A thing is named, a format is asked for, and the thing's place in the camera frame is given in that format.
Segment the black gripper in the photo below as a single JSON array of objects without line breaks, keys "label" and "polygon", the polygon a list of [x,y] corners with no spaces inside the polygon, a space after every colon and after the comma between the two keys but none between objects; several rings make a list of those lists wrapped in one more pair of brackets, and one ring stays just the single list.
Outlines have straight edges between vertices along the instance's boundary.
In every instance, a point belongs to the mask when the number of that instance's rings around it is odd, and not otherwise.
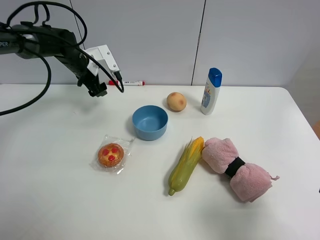
[{"label": "black gripper", "polygon": [[76,48],[61,48],[60,53],[54,56],[77,78],[76,85],[84,85],[91,97],[103,97],[107,94],[105,82],[99,84],[98,75],[94,75],[88,68],[89,59]]}]

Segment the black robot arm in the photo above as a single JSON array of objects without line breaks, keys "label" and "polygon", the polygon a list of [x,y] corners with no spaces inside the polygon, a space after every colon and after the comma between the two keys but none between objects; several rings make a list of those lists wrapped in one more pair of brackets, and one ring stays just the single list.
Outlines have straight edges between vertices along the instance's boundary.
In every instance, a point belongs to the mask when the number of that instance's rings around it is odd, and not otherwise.
[{"label": "black robot arm", "polygon": [[76,44],[75,34],[66,29],[27,24],[0,28],[2,55],[16,54],[26,60],[55,57],[76,76],[77,86],[84,85],[91,97],[103,97],[107,94],[106,84],[88,69],[90,58]]}]

